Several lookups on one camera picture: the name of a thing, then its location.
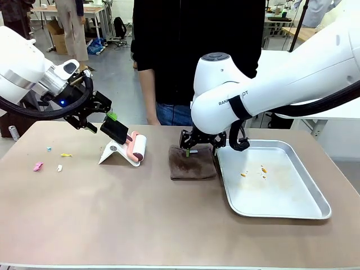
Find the desk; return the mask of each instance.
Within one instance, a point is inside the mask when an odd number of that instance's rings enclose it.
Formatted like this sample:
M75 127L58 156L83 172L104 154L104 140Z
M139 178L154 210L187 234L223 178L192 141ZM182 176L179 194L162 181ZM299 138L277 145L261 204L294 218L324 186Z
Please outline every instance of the desk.
M311 101L297 103L295 105L306 104ZM351 100L339 107L333 108L329 111L323 111L319 114L301 116L301 117L290 117L286 115L277 114L281 118L294 119L291 125L291 129L297 129L300 122L303 122L310 130L311 135L318 139L325 125L329 120L360 120L360 98Z
M35 7L31 11L33 11L33 12L41 12L43 14L45 24L47 24L47 19L46 19L47 15L57 17L57 9L56 9L55 5L47 6L46 9L41 8L41 7ZM109 34L109 32L108 32L109 24L107 22L106 9L104 7L84 6L84 16L85 16L85 18L94 19L95 27L96 27L96 34L97 34L97 37L100 38L99 25L97 23L97 16L99 16L100 25L103 27L102 33L103 33L104 38L106 38L106 35ZM54 43L52 41L51 35L50 35L50 39L51 39L51 43L52 43L52 49L51 50L53 50Z
M262 48L267 49L270 37L283 37L285 35L283 28L292 25L293 21L271 21L265 16Z
M131 126L148 139L145 160L134 168L119 155L97 165L109 142L101 132L94 135L59 121L35 123L0 161L0 263L360 266L360 196L310 134L247 130L250 138L292 145L332 207L327 221L241 217L228 205L219 177L171 181L168 151L179 143L181 129ZM61 157L63 152L73 157ZM33 172L39 161L42 170ZM58 164L64 166L61 173Z
M287 48L287 50L289 50L290 47L291 47L291 44L293 42L293 39L294 39L293 36L296 33L296 27L292 27L292 28L283 27L282 30L289 33L290 36L291 36L291 39L290 39L290 42L289 42L289 45L288 45L288 48ZM315 28L301 28L300 32L299 32L298 40L300 40L302 42L305 42L315 34L316 34Z

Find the pink object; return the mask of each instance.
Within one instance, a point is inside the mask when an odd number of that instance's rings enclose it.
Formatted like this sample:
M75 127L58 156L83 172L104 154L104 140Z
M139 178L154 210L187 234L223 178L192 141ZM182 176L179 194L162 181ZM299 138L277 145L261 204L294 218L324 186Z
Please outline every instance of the pink object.
M34 167L34 172L37 172L40 170L41 166L44 164L44 162L37 162Z
M137 131L133 131L133 132L131 133L131 139L132 139L132 141L130 141L129 139L127 139L127 141L126 141L126 143L128 144L127 154L128 154L128 157L129 157L133 162L139 162L139 161L141 161L138 156L136 156L136 155L133 154L135 139L136 139L136 136L138 136L139 134L140 134L140 133L138 133Z

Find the white phone stand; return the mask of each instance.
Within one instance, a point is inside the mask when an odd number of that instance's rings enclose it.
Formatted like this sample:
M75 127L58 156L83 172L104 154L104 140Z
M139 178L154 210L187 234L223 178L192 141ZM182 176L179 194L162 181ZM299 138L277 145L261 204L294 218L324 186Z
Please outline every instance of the white phone stand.
M112 153L118 152L128 162L130 162L131 165L133 165L134 167L139 167L141 162L140 161L133 162L127 155L127 149L128 149L128 145L126 143L124 143L123 145L120 145L117 142L115 142L114 140L112 140L111 142L109 142L106 145L106 147L102 153L102 156L100 158L99 164L101 164L105 159L107 159L109 156L111 156Z

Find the green clip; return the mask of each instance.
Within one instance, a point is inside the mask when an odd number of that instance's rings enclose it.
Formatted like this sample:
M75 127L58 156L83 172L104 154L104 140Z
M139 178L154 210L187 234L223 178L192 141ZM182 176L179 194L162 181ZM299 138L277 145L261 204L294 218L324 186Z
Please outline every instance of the green clip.
M117 116L116 113L114 113L114 112L108 111L108 112L106 113L106 115L107 115L108 117L112 118L112 120L114 120L114 121L117 121L117 119L118 119L118 116Z

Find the blue jeans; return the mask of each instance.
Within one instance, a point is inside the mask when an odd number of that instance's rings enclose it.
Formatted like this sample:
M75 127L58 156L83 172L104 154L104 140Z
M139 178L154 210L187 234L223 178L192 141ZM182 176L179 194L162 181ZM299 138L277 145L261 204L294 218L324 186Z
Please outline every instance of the blue jeans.
M156 114L161 125L192 125L190 106L156 103Z

